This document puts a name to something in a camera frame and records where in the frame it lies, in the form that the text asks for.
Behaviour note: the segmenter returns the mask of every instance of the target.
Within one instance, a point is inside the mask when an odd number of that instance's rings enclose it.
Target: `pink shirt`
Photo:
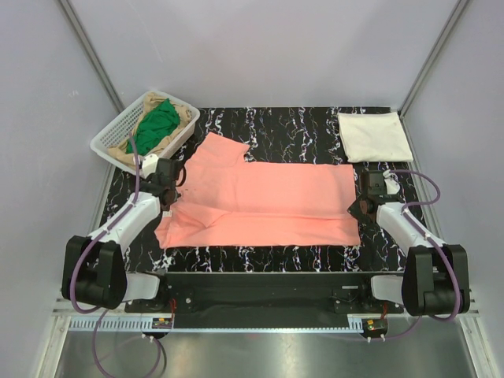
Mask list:
[[[248,145],[209,133],[155,233],[171,246],[359,245],[352,165],[245,162]]]

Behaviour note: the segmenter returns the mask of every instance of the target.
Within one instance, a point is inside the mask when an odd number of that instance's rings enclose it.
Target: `green garment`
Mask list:
[[[143,118],[139,123],[136,134],[133,135],[139,155],[147,155],[164,137],[172,134],[179,124],[179,114],[167,98]],[[128,140],[126,154],[132,152],[133,147]]]

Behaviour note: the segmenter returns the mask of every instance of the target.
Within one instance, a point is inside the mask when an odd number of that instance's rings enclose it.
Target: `white plastic basket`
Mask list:
[[[121,163],[120,161],[111,157],[108,153],[108,148],[112,146],[117,146],[125,138],[136,125],[136,121],[139,119],[140,114],[143,111],[143,99],[145,95],[149,92],[154,92],[156,95],[160,95],[169,98],[171,102],[179,105],[185,105],[191,111],[191,122],[185,127],[183,131],[159,154],[160,158],[170,158],[173,154],[189,139],[191,135],[195,132],[195,124],[199,118],[199,110],[195,107],[189,105],[188,103],[173,97],[168,93],[160,91],[148,91],[142,96],[140,96],[135,102],[133,102],[128,108],[126,108],[121,114],[114,118],[112,122],[107,124],[103,130],[101,130],[92,140],[91,149],[98,154],[98,156],[107,160],[110,164],[114,164],[123,171],[135,174],[135,170],[129,168],[127,165]]]

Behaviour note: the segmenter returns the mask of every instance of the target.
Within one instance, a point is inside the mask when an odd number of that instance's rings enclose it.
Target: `black marble surface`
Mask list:
[[[187,160],[212,131],[250,145],[247,161],[345,164],[337,113],[388,113],[388,108],[217,108],[200,109],[195,134],[173,158]],[[405,163],[354,164],[358,177],[368,169],[407,169]],[[400,195],[417,199],[410,175],[399,175]],[[134,191],[134,177],[116,169],[102,223],[125,204]],[[423,220],[420,209],[413,213]],[[362,227],[360,246],[211,246],[160,249],[153,220],[124,254],[129,272],[334,272],[400,270],[404,253],[380,227]]]

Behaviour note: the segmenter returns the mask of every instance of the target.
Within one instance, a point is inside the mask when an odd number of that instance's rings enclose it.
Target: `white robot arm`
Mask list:
[[[448,257],[459,284],[461,306],[469,309],[469,274],[465,250],[448,245],[434,236],[418,219],[410,215],[398,196],[399,185],[391,174],[365,172],[361,176],[361,192],[349,208],[363,224],[376,223],[386,230],[406,254],[405,272],[400,275],[376,275],[371,278],[372,296],[405,306],[412,315],[451,313],[455,292],[446,266],[439,259],[433,243]]]
[[[146,177],[139,193],[132,194],[124,206],[107,222],[87,237],[74,236],[67,244],[61,292],[70,298],[73,270],[86,246],[97,243],[81,267],[75,286],[79,302],[115,309],[122,302],[155,299],[161,277],[148,273],[126,273],[123,255],[133,239],[161,211],[169,211],[176,201],[176,181],[183,166],[178,161],[149,155],[143,161]],[[180,185],[185,180],[185,170]]]

